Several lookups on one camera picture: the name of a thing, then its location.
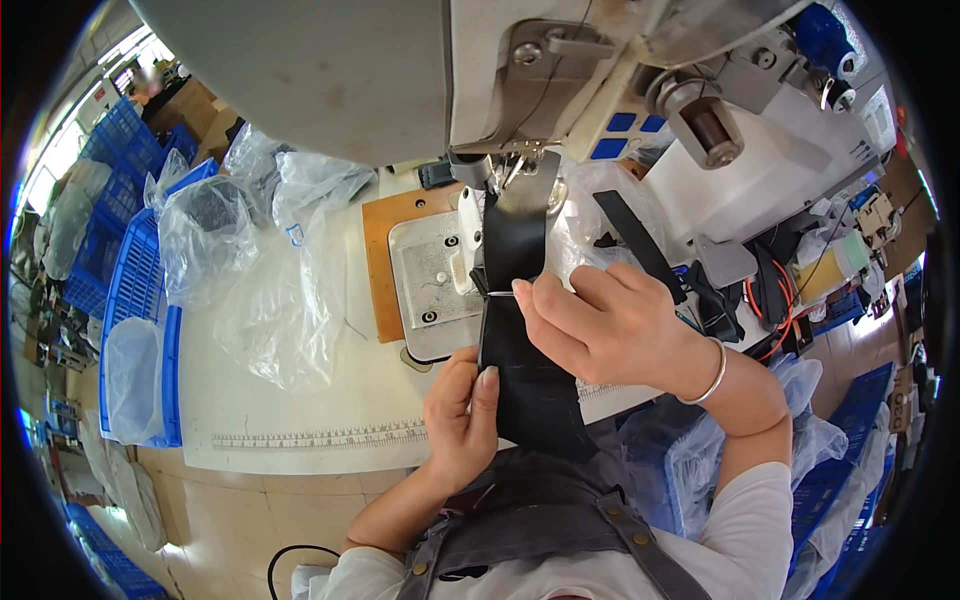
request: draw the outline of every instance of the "fingernail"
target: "fingernail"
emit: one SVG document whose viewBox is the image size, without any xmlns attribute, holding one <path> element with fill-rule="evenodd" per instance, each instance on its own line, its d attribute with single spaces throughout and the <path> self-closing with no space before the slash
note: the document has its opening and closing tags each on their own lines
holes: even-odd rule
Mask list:
<svg viewBox="0 0 960 600">
<path fill-rule="evenodd" d="M 482 380 L 480 385 L 483 386 L 484 390 L 493 390 L 496 388 L 499 378 L 500 369 L 493 366 L 487 367 L 480 373 L 480 379 Z"/>
<path fill-rule="evenodd" d="M 514 279 L 510 283 L 511 287 L 514 288 L 514 298 L 518 302 L 524 302 L 527 300 L 527 291 L 530 289 L 530 282 L 523 279 Z"/>
</svg>

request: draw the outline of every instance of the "hand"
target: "hand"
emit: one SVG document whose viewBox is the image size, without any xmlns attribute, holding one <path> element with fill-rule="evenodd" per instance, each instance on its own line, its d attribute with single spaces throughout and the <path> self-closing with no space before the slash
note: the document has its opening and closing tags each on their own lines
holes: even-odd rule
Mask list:
<svg viewBox="0 0 960 600">
<path fill-rule="evenodd" d="M 577 267 L 567 291 L 544 273 L 514 280 L 531 343 L 590 383 L 650 385 L 680 397 L 707 390 L 720 364 L 716 345 L 674 314 L 669 290 L 633 267 Z"/>
<path fill-rule="evenodd" d="M 421 468 L 448 496 L 465 488 L 496 454 L 500 377 L 496 367 L 477 376 L 476 361 L 477 346 L 454 352 L 423 400 L 433 454 Z"/>
</svg>

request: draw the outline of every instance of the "silver bracelet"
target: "silver bracelet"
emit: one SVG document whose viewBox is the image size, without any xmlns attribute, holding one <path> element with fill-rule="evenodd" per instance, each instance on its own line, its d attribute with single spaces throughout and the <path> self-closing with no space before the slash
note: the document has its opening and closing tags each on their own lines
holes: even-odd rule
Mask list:
<svg viewBox="0 0 960 600">
<path fill-rule="evenodd" d="M 720 381 L 723 380 L 723 375 L 727 372 L 727 347 L 723 345 L 723 342 L 716 338 L 707 338 L 716 343 L 720 347 L 720 371 L 717 372 L 716 379 L 713 380 L 713 383 L 710 385 L 709 389 L 706 390 L 702 396 L 695 398 L 693 400 L 684 400 L 683 398 L 677 396 L 677 400 L 683 404 L 700 404 L 704 400 L 710 397 L 711 394 L 716 392 L 717 388 L 720 387 Z"/>
</svg>

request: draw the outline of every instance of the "woman's right hand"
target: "woman's right hand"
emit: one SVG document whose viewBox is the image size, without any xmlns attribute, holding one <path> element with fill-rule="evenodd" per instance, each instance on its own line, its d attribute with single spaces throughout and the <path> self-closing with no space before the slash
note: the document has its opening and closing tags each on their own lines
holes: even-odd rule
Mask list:
<svg viewBox="0 0 960 600">
<path fill-rule="evenodd" d="M 549 273 L 514 280 L 530 341 L 590 383 L 649 385 L 695 398 L 713 381 L 720 351 L 674 314 L 669 290 L 637 269 L 577 267 L 570 293 Z"/>
</svg>

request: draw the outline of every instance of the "ruler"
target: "ruler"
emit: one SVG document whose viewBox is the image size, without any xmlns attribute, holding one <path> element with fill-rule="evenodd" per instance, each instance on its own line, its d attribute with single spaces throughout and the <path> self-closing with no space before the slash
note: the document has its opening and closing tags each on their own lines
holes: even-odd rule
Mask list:
<svg viewBox="0 0 960 600">
<path fill-rule="evenodd" d="M 580 403 L 595 400 L 622 385 L 594 385 L 577 380 Z M 423 419 L 395 420 L 376 425 L 342 429 L 290 433 L 215 433 L 211 436 L 215 450 L 248 450 L 253 452 L 338 452 L 365 448 L 426 442 Z"/>
</svg>

